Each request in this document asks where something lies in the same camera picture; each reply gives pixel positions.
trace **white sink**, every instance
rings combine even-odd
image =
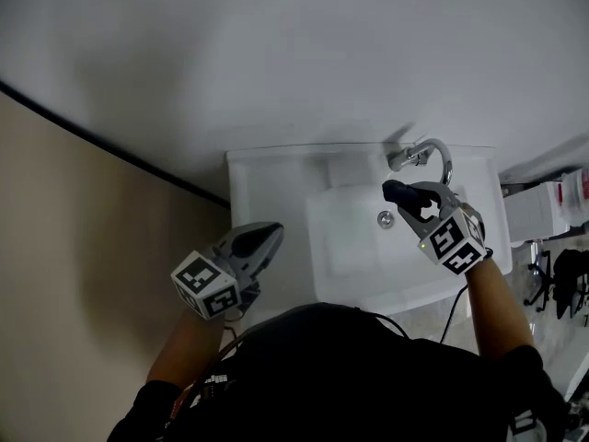
[[[449,146],[450,188],[481,213],[486,245],[503,273],[512,268],[493,149]],[[250,322],[314,301],[393,314],[455,294],[465,283],[418,249],[418,237],[383,199],[382,183],[438,181],[439,154],[425,167],[392,172],[382,145],[303,145],[227,154],[234,225],[280,221],[285,239],[261,277]],[[377,217],[390,210],[390,229]]]

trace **wire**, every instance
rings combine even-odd
[[[409,335],[407,335],[407,333],[405,331],[403,331],[403,328],[400,327],[395,321],[393,321],[389,316],[383,316],[382,314],[378,314],[378,313],[369,313],[368,311],[363,311],[364,314],[367,314],[368,316],[374,316],[375,318],[379,318],[381,320],[385,320],[387,322],[390,322],[393,326],[395,326],[398,331],[401,333],[401,335],[403,337],[405,337],[406,339],[409,339]]]
[[[442,334],[442,339],[440,339],[440,343],[444,343],[445,335],[448,334],[448,329],[450,329],[450,324],[452,323],[452,318],[454,317],[454,311],[456,309],[456,305],[458,304],[458,300],[467,288],[468,285],[464,285],[458,292],[458,295],[456,295],[456,299],[454,300],[454,305],[452,305],[452,309],[450,310],[450,316],[448,316],[448,322],[445,324],[444,333]]]
[[[208,367],[205,368],[205,370],[201,373],[201,375],[198,377],[198,379],[192,384],[191,388],[188,391],[188,394],[186,395],[186,398],[184,399],[183,403],[179,407],[178,414],[177,414],[174,421],[178,421],[178,419],[180,419],[181,416],[186,414],[186,412],[190,409],[192,402],[194,401],[196,396],[201,391],[202,384],[208,378],[208,376],[211,374],[211,371],[214,368],[214,366],[216,366],[219,362],[221,362],[221,360],[223,360],[227,356],[227,354],[229,354],[233,349],[235,349],[238,345],[240,345],[243,341],[245,341],[252,334],[260,333],[260,331],[268,328],[268,326],[272,326],[272,324],[274,324],[276,321],[291,317],[291,316],[299,314],[303,311],[307,311],[309,308],[312,308],[313,306],[315,306],[315,305],[314,304],[304,305],[299,308],[294,308],[294,309],[291,309],[290,311],[286,311],[284,314],[282,314],[280,316],[275,316],[274,318],[270,318],[269,320],[265,320],[264,322],[261,322],[259,324],[256,324],[256,325],[246,329],[244,332],[239,334],[235,340],[228,343],[223,349],[221,349],[219,351],[219,353],[213,359],[213,361],[209,363]],[[170,438],[172,440],[174,440],[173,429],[175,426],[177,426],[177,424],[174,424],[174,422],[172,422],[172,424],[170,425],[170,428],[172,430],[172,433],[170,434]]]
[[[237,338],[237,332],[231,326],[224,326],[223,329],[225,329],[226,331],[231,331],[231,333],[233,334],[233,340]]]

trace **black shirt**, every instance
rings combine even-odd
[[[198,397],[184,402],[190,409],[167,424],[180,394],[170,383],[148,383],[109,441],[560,441],[566,415],[533,347],[490,362],[400,337],[358,309],[325,304],[247,338],[213,369]]]

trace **drain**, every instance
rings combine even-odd
[[[389,210],[381,211],[378,214],[376,222],[383,229],[389,229],[390,227],[393,227],[393,224],[395,223],[395,217]]]

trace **person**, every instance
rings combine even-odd
[[[405,338],[357,308],[320,303],[271,320],[220,360],[224,318],[185,310],[109,442],[562,440],[565,404],[499,268],[489,258],[466,278],[479,355]]]

